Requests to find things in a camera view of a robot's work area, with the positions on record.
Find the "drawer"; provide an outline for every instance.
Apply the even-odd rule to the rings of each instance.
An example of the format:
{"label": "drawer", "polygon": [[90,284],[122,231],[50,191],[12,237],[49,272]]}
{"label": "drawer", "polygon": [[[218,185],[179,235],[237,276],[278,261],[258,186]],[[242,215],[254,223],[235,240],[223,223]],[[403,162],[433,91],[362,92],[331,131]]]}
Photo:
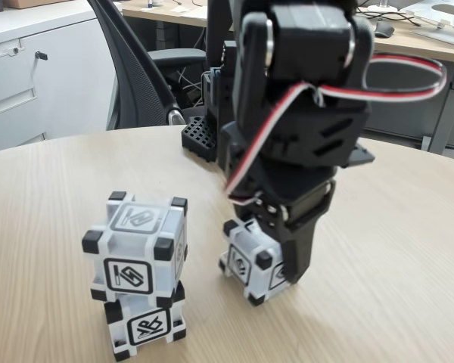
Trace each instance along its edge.
{"label": "drawer", "polygon": [[32,66],[15,39],[0,44],[0,101],[33,88]]}
{"label": "drawer", "polygon": [[45,132],[39,118],[39,102],[26,93],[21,94],[23,102],[0,112],[0,150],[18,146]]}

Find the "round table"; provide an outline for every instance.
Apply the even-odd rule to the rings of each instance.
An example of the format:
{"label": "round table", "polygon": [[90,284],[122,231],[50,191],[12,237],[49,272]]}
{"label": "round table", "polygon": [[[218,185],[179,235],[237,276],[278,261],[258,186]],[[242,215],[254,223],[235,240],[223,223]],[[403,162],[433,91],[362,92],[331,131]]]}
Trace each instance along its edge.
{"label": "round table", "polygon": [[254,308],[217,267],[234,216],[217,166],[181,126],[0,151],[0,362],[114,361],[81,238],[111,191],[188,198],[187,337],[148,362],[454,363],[454,160],[362,140],[377,159],[337,174],[300,282]]}

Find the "black perforated box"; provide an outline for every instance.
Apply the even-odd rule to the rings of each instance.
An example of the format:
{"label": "black perforated box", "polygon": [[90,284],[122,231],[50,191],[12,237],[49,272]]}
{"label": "black perforated box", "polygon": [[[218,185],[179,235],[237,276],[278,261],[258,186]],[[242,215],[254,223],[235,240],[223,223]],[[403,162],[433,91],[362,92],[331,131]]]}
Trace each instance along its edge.
{"label": "black perforated box", "polygon": [[204,117],[190,117],[190,123],[182,131],[182,146],[206,161],[217,158],[216,130]]}

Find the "cube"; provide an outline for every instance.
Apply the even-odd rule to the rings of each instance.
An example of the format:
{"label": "cube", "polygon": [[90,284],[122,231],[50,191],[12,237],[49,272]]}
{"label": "cube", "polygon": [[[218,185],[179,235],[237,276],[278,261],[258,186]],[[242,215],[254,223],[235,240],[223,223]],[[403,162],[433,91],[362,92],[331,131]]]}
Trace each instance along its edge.
{"label": "cube", "polygon": [[83,252],[94,260],[92,298],[114,303],[126,293],[146,296],[152,308],[171,308],[187,253],[187,208],[184,198],[153,206],[113,192],[107,222],[82,239]]}
{"label": "cube", "polygon": [[149,305],[141,295],[121,295],[116,302],[106,302],[104,310],[113,344],[114,358],[123,361],[137,354],[137,347],[166,338],[168,343],[186,336],[182,308],[185,290],[179,281],[171,308]]}
{"label": "cube", "polygon": [[284,276],[281,245],[263,233],[256,219],[224,224],[229,249],[220,256],[225,276],[236,276],[244,284],[244,297],[258,306],[290,284]]}

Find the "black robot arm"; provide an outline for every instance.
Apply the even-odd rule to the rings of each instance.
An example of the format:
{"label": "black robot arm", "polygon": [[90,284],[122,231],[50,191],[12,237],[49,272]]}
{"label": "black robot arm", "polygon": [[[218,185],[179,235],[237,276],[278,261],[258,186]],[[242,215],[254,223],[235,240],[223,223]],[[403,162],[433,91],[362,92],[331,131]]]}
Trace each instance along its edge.
{"label": "black robot arm", "polygon": [[[309,267],[314,228],[330,206],[337,168],[374,159],[357,144],[369,101],[417,101],[446,82],[436,61],[374,56],[370,24],[354,17],[355,9],[355,1],[208,3],[207,112],[187,126],[182,141],[218,160],[238,218],[255,219],[281,245],[291,283]],[[226,41],[232,24],[235,41]],[[425,88],[367,89],[366,70],[375,61],[424,68],[439,79]],[[188,136],[198,145],[189,147]]]}

